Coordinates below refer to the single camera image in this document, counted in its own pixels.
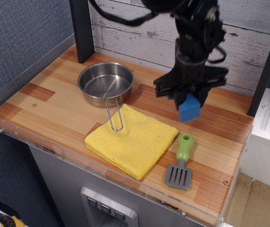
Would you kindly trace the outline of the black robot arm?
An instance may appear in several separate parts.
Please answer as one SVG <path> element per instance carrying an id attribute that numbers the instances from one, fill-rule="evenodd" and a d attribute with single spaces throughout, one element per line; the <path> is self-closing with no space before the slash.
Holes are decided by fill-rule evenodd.
<path id="1" fill-rule="evenodd" d="M 219 47 L 226 34 L 219 19 L 216 0 L 144 0 L 151 12 L 143 17 L 127 20 L 103 11 L 92 0 L 90 4 L 104 18 L 126 26 L 140 26 L 160 13 L 169 13 L 175 19 L 179 36 L 175 41 L 173 69 L 154 80 L 156 96 L 169 96 L 177 109 L 193 95 L 203 107 L 212 87 L 226 84 L 227 68 L 215 67 L 226 59 Z"/>

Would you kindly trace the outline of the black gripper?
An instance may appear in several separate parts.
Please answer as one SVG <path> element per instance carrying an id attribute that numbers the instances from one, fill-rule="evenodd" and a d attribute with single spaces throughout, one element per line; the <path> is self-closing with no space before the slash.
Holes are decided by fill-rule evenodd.
<path id="1" fill-rule="evenodd" d="M 207 60 L 192 62 L 176 58 L 173 69 L 154 80 L 156 96 L 173 96 L 176 109 L 179 110 L 187 94 L 195 91 L 195 97 L 203 107 L 211 87 L 224 85 L 228 74 L 227 68 L 207 66 Z"/>

